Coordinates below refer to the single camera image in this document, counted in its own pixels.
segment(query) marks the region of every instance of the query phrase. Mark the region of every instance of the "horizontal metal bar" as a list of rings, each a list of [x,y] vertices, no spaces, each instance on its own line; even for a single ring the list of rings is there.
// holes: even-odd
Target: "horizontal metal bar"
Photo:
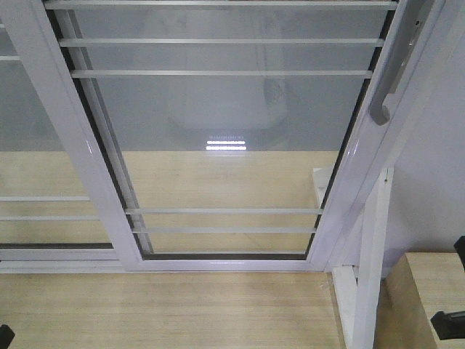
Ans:
[[[0,56],[2,62],[20,62],[20,56]]]
[[[0,196],[0,201],[89,201],[88,196]]]
[[[308,227],[152,227],[134,229],[134,234],[146,233],[314,233],[314,228]]]
[[[279,45],[371,45],[382,47],[383,39],[60,39],[61,47],[114,46],[127,44],[279,44]]]
[[[196,254],[295,254],[295,255],[302,255],[305,254],[305,251],[195,251],[195,252],[154,252],[154,254],[182,254],[182,255],[196,255]]]
[[[0,260],[117,260],[114,249],[0,249]]]
[[[98,216],[3,216],[3,222],[45,222],[45,221],[83,221],[99,220]]]
[[[322,209],[126,209],[126,214],[322,214]]]
[[[369,79],[371,75],[371,71],[71,71],[71,76],[75,79],[122,78],[132,76],[359,76]]]
[[[0,273],[127,273],[119,260],[5,260]]]
[[[130,7],[156,9],[190,8],[218,9],[222,7],[294,7],[311,10],[391,10],[395,1],[164,1],[164,0],[48,0],[46,9],[98,9],[102,7]]]

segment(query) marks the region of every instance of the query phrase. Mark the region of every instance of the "white frame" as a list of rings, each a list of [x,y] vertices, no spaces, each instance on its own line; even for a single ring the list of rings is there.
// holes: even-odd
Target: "white frame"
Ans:
[[[421,119],[428,99],[432,96],[442,72],[447,67],[448,57],[452,54],[464,31],[464,21],[460,15],[457,15],[463,13],[464,9],[465,4],[461,0],[436,0],[434,3],[396,92],[384,102],[394,116],[392,125],[387,130],[378,150],[378,157],[385,161],[384,166],[395,165],[411,132]],[[350,215],[357,214],[359,211],[359,206],[352,207],[352,210],[348,211],[347,220],[351,220]],[[331,237],[334,248],[327,263],[322,267],[324,270],[328,271],[344,263],[346,256],[341,258],[341,253],[347,250],[346,241],[357,240],[360,227],[361,225],[358,228],[340,232],[339,236],[336,236],[338,232],[334,232]],[[388,272],[389,268],[383,270],[383,276],[386,276]]]
[[[118,260],[114,249],[2,249],[4,261],[38,260]]]
[[[382,39],[60,39],[60,47],[106,47],[132,44],[266,44],[343,45],[383,47]]]
[[[431,65],[434,59],[436,52],[429,52],[428,57],[423,56],[423,53],[426,44],[430,40],[433,28],[437,24],[445,0],[434,1],[428,19],[424,23],[421,34],[405,65],[403,75],[397,84],[395,94],[390,96],[396,102],[391,105],[392,110],[390,108],[393,117],[389,123],[383,126],[377,125],[369,116],[368,107],[380,82],[384,63],[391,49],[391,43],[400,25],[402,17],[400,14],[405,10],[406,4],[407,1],[401,1],[397,7],[391,30],[387,35],[378,65],[373,72],[370,86],[360,107],[357,121],[333,182],[325,206],[325,214],[321,217],[318,233],[315,235],[308,256],[312,270],[331,272],[333,268],[340,266],[341,251],[344,250],[346,241],[353,239],[353,236],[351,237],[353,227],[363,210],[379,173],[385,166],[394,165],[392,162],[387,164],[389,155],[396,148],[397,136],[408,118],[408,109],[414,99],[413,96],[416,95],[419,86],[426,80],[424,72],[416,70],[417,64],[421,58],[421,67],[425,68],[424,62],[426,61],[426,67],[429,68],[428,65]],[[411,86],[414,74],[416,85]],[[398,105],[403,107],[401,112],[398,112],[399,108],[394,110]]]
[[[358,281],[351,265],[332,270],[347,349],[373,348],[393,174],[383,169],[365,203]]]
[[[46,9],[96,9],[105,7],[133,8],[196,8],[218,9],[224,7],[297,7],[310,10],[390,10],[396,9],[395,1],[166,1],[166,0],[48,0]]]
[[[374,124],[367,110],[370,97],[383,73],[395,38],[396,25],[401,21],[407,1],[409,0],[401,1],[397,6],[392,30],[384,42],[378,66],[361,106],[307,260],[142,260],[44,5],[40,0],[3,0],[0,2],[0,17],[64,148],[89,192],[125,270],[321,271],[332,269],[329,262],[334,257],[333,248],[344,237],[343,232],[350,231],[354,225],[387,154],[394,146],[395,137],[392,134],[395,135],[404,122],[401,116],[397,116],[386,126],[380,127]],[[436,0],[430,15],[432,20],[421,33],[405,69],[403,81],[408,81],[413,73],[443,2],[444,0]],[[99,261],[96,261],[92,270],[97,271],[95,265],[98,264]]]

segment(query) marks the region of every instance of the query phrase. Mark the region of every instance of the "glass pane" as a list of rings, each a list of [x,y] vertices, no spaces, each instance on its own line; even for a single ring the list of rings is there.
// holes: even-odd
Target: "glass pane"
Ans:
[[[304,254],[306,233],[158,233],[150,234],[155,253],[294,253]]]
[[[15,56],[16,51],[7,32],[0,28],[0,56]]]
[[[72,33],[73,18],[56,13],[63,32]],[[317,209],[375,50],[373,42],[355,42],[377,39],[387,12],[106,7],[73,14],[74,32],[83,39],[166,39],[71,48],[76,69],[178,71],[179,76],[134,74],[93,81],[141,208]],[[296,39],[354,42],[303,44]],[[81,65],[82,54],[92,66]],[[186,76],[186,71],[206,75]],[[94,87],[86,81],[84,88]],[[311,230],[316,217],[144,214],[143,221],[147,228],[174,228],[150,234],[155,253],[303,253],[309,233],[243,229]],[[238,232],[183,233],[183,227]]]
[[[310,39],[378,38],[386,11],[308,9],[76,10],[84,38]]]
[[[373,45],[138,44],[89,47],[87,51],[94,69],[363,71],[370,63]]]
[[[99,85],[123,151],[338,151],[363,77],[132,77]]]
[[[9,42],[2,35],[0,44]],[[0,196],[86,196],[21,63],[0,62]],[[90,201],[0,201],[0,216],[95,216]],[[99,221],[0,220],[0,244],[108,243]]]

